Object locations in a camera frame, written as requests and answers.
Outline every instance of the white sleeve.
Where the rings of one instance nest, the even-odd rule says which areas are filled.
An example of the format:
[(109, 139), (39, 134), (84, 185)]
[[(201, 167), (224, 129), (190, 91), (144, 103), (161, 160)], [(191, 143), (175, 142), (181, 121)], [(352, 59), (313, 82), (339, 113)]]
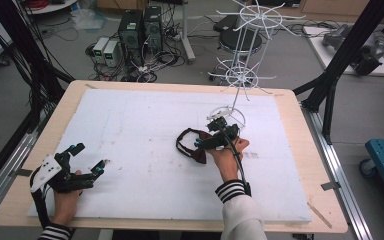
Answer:
[(264, 221), (257, 203), (245, 195), (243, 183), (232, 180), (216, 190), (223, 202), (222, 240), (266, 240)]

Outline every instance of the white wire structure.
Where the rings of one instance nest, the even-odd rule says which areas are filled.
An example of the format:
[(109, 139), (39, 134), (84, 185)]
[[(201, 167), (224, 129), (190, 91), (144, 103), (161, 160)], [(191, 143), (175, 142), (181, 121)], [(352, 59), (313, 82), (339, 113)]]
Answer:
[[(290, 31), (287, 27), (285, 27), (282, 23), (284, 19), (302, 19), (305, 16), (302, 17), (293, 17), (293, 16), (282, 16), (277, 9), (284, 6), (282, 4), (281, 6), (268, 8), (264, 6), (260, 6), (258, 4), (258, 1), (256, 1), (257, 5), (244, 5), (236, 0), (233, 0), (233, 2), (239, 4), (242, 6), (241, 10), (237, 13), (222, 13), (220, 11), (217, 11), (218, 14), (221, 15), (237, 15), (240, 17), (241, 24), (239, 27), (233, 29), (233, 31), (239, 31), (239, 37), (236, 42), (236, 49), (233, 51), (233, 58), (231, 60), (220, 60), (217, 58), (217, 61), (219, 64), (216, 66), (214, 72), (209, 72), (210, 78), (220, 78), (222, 81), (226, 81), (228, 83), (227, 88), (235, 87), (237, 88), (235, 100), (233, 102), (232, 106), (224, 106), (220, 107), (218, 109), (215, 109), (213, 112), (211, 112), (210, 116), (208, 117), (208, 120), (220, 117), (222, 115), (227, 115), (228, 117), (232, 117), (237, 123), (239, 123), (239, 126), (245, 127), (245, 116), (235, 108), (236, 100), (238, 98), (238, 94), (240, 89), (243, 89), (245, 92), (245, 96), (247, 100), (249, 101), (247, 89), (251, 88), (258, 88), (264, 92), (263, 88), (258, 86), (259, 80), (262, 79), (274, 79), (274, 77), (259, 77), (258, 73), (260, 70), (261, 63), (263, 61), (264, 55), (266, 53), (266, 50), (268, 48), (269, 42), (272, 40), (273, 31), (277, 27), (281, 27), (287, 32), (291, 33), (295, 36), (300, 36), (292, 31)], [(249, 47), (249, 50), (244, 50), (244, 42), (246, 38), (247, 31), (251, 30), (253, 31), (253, 37), (251, 40), (251, 45)], [(255, 40), (259, 36), (260, 31), (263, 31), (263, 34), (267, 42), (265, 43), (263, 53), (261, 54), (260, 60), (254, 64), (254, 66), (249, 67), (249, 61), (251, 55), (255, 52), (253, 51), (253, 46), (255, 43)], [(221, 69), (223, 73), (218, 73), (217, 69)], [(240, 116), (242, 119), (238, 119), (238, 117), (234, 117), (234, 113), (238, 112), (238, 116)]]

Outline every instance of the sleeve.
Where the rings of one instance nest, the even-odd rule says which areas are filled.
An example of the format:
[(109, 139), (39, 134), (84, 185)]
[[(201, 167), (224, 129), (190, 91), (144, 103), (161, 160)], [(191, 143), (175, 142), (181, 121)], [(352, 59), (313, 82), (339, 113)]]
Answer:
[(38, 240), (68, 240), (70, 237), (71, 230), (68, 227), (51, 223), (43, 230)]
[(216, 194), (223, 202), (222, 240), (267, 240), (260, 207), (245, 194), (242, 181), (225, 182)]

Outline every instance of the striped sleeve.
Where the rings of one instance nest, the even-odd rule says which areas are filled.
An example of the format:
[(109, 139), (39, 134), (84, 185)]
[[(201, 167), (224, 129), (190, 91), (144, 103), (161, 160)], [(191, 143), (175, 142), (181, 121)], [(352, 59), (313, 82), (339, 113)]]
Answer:
[(68, 227), (51, 223), (43, 230), (38, 240), (68, 240), (70, 239), (70, 233)]
[(236, 196), (245, 195), (244, 184), (239, 179), (227, 181), (216, 189), (216, 194), (224, 204)]

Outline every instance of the black pole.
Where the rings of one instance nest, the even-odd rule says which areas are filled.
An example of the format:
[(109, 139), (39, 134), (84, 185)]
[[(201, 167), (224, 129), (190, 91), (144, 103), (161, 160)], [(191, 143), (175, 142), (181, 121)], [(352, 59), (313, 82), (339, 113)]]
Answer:
[(304, 108), (313, 112), (317, 112), (320, 104), (328, 97), (323, 120), (323, 135), (329, 144), (331, 144), (330, 127), (336, 84), (383, 17), (384, 0), (370, 0), (325, 71), (313, 81), (293, 90), (298, 95), (313, 88), (308, 98), (302, 102)]

